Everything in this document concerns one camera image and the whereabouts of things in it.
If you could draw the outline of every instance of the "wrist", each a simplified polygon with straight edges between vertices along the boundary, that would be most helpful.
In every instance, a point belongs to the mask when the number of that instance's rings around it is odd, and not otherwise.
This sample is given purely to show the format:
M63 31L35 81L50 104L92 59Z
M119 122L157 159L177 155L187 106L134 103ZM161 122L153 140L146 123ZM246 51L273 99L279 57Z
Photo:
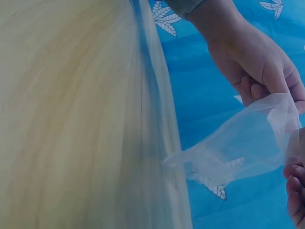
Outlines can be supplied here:
M210 42L232 43L241 33L247 21L239 13L232 0L206 0L187 19Z

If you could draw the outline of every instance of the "blue bedsheet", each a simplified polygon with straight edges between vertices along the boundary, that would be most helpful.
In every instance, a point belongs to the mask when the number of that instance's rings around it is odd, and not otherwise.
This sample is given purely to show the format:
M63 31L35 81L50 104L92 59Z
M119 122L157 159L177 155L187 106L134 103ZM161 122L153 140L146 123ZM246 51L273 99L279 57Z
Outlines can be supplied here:
M269 35L305 76L305 2L235 0L239 11ZM182 148L212 133L243 106L213 63L198 31L164 2L150 0L167 60ZM194 229L294 228L286 211L282 168L226 188L187 181Z

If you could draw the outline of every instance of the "hand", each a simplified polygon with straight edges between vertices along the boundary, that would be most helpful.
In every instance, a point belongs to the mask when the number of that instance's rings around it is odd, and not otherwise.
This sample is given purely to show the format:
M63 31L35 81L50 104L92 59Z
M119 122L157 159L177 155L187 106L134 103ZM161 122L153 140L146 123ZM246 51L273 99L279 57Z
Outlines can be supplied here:
M220 71L248 106L270 93L290 92L300 114L305 112L305 89L285 52L258 29L245 23L233 38L209 42Z
M249 24L231 0L208 0L188 15L244 105L270 93L291 93L300 114L305 88L295 65L268 36Z
M293 148L299 155L305 149L305 128L300 129L297 138L299 144L294 143ZM286 166L284 176L287 179L288 214L298 229L305 229L305 155L301 154L300 158L302 162Z

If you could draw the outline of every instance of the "sleeve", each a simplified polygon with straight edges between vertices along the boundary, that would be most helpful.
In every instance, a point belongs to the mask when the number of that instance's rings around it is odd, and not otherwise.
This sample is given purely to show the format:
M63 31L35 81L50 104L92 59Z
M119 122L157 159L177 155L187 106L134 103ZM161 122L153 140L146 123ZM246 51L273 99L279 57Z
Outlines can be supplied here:
M181 18L192 12L200 3L206 0L165 0L172 10Z

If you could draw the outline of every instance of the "white leaf pattern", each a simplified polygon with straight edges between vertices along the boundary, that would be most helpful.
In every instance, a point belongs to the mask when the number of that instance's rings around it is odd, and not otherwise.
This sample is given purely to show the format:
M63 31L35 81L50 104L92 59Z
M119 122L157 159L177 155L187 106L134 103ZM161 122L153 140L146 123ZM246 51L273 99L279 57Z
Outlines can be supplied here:
M240 95L234 95L234 98L237 99L241 104L243 103L243 99Z
M282 0L271 0L271 1L273 1L273 2L275 2L275 3L277 3L277 4L283 4L283 2L282 2Z
M164 18L160 18L158 21L166 21L167 23L172 24L172 23L175 23L180 20L181 20L181 18L177 14L171 14Z
M274 11L274 19L277 20L282 14L284 5L282 0L272 0L274 3L260 1L259 4L267 10Z
M161 2L160 1L157 1L154 6L153 6L153 9L152 9L152 13L156 13L157 10L161 9L162 8L162 5L161 5Z
M245 162L245 157L241 157L235 160L232 160L226 164L228 168L240 168ZM217 195L220 199L227 200L226 192L224 185L215 185L215 182L209 177L203 177L200 182L206 186L212 193Z
M174 27L167 23L166 21L155 21L156 25L160 26L162 29L164 29L166 32L168 32L170 35L176 37L177 33Z
M170 15L167 15L171 11L170 7L163 7L161 5L161 2L157 1L152 9L152 16L154 23L159 26L161 29L168 32L170 35L176 37L177 32L175 28L172 26L173 23L180 21L181 18L173 13Z
M156 13L153 14L153 18L155 21L162 18L167 14L169 11L171 11L170 7L164 7L156 11Z

